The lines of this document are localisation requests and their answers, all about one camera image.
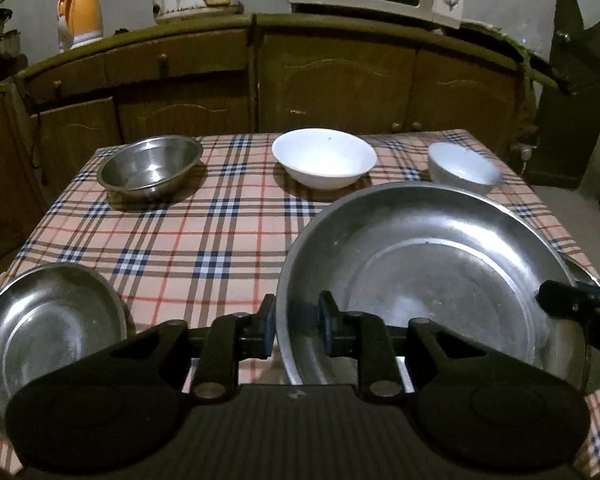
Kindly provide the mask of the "small steel bowl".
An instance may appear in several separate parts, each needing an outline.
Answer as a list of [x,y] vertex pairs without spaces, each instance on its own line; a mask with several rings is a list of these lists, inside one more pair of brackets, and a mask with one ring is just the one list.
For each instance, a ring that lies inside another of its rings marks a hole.
[[155,202],[174,194],[204,154],[189,136],[154,136],[120,148],[98,168],[97,182],[129,202]]

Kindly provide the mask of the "plaid checkered tablecloth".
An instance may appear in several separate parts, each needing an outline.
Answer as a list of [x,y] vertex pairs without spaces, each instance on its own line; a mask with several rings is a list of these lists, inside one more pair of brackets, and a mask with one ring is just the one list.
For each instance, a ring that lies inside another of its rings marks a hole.
[[[542,235],[554,249],[597,274],[571,234],[521,177],[465,130],[363,136],[378,162],[355,184],[315,191],[286,174],[271,151],[278,133],[204,136],[204,154],[184,198],[143,210],[111,208],[97,183],[100,164],[121,146],[99,148],[80,168],[20,248],[0,288],[44,263],[87,266],[121,296],[144,330],[171,318],[205,326],[225,313],[252,312],[275,292],[284,257],[306,224],[327,204],[389,182],[429,181],[428,146],[464,145],[498,167],[489,194]],[[591,432],[576,467],[600,474],[600,389],[587,399]]]

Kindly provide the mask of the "orange electric kettle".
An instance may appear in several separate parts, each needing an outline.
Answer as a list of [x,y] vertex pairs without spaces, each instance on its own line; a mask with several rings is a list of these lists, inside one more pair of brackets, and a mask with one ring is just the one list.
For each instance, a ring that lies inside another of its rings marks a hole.
[[56,16],[60,53],[104,38],[98,0],[58,0]]

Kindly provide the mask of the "steel plate on left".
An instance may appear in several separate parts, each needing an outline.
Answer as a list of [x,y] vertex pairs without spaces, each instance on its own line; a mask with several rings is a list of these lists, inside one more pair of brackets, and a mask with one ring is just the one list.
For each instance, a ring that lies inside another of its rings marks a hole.
[[128,336],[107,280],[76,263],[46,263],[0,290],[0,435],[12,397],[36,378]]

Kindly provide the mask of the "small white ceramic bowl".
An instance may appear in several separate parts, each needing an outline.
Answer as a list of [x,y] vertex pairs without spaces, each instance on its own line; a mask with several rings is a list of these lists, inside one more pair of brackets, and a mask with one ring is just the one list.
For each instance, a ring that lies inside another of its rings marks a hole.
[[430,145],[428,171],[434,183],[480,195],[488,195],[501,183],[500,170],[489,159],[449,142]]

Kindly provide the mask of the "wide white ceramic bowl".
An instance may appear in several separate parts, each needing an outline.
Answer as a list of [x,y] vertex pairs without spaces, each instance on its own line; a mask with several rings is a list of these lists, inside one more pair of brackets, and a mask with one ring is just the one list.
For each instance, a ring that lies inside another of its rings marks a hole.
[[365,140],[327,128],[285,132],[274,140],[272,155],[295,181],[317,191],[346,188],[378,162],[374,148]]

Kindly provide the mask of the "large steel round pan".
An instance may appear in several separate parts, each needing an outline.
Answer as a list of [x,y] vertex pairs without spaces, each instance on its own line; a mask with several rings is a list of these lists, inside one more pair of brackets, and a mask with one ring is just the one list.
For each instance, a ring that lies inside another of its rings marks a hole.
[[404,327],[429,318],[452,332],[583,389],[588,350],[577,325],[550,318],[542,283],[570,284],[550,244],[506,207],[430,183],[375,185],[336,200],[292,243],[276,292],[288,382],[353,382],[356,367],[326,356],[317,299]]

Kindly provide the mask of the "green cloth on counter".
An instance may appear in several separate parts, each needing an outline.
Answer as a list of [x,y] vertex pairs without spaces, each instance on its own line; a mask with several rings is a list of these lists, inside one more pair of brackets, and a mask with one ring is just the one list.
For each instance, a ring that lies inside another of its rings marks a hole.
[[500,28],[483,22],[464,21],[460,24],[460,31],[472,42],[512,58],[521,70],[524,84],[532,87],[532,52],[528,48]]

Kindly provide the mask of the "dark door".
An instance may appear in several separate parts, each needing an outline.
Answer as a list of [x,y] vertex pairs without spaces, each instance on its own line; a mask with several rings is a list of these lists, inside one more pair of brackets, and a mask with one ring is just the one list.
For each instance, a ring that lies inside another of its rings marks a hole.
[[524,178],[577,188],[600,136],[600,0],[557,0],[548,66]]

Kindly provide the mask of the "brown wooden cabinet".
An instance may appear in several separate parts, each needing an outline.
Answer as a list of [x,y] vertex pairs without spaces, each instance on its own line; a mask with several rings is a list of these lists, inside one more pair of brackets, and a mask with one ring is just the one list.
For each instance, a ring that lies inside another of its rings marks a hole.
[[0,262],[104,146],[326,127],[464,129],[507,158],[534,144],[532,87],[459,29],[313,14],[120,32],[0,77]]

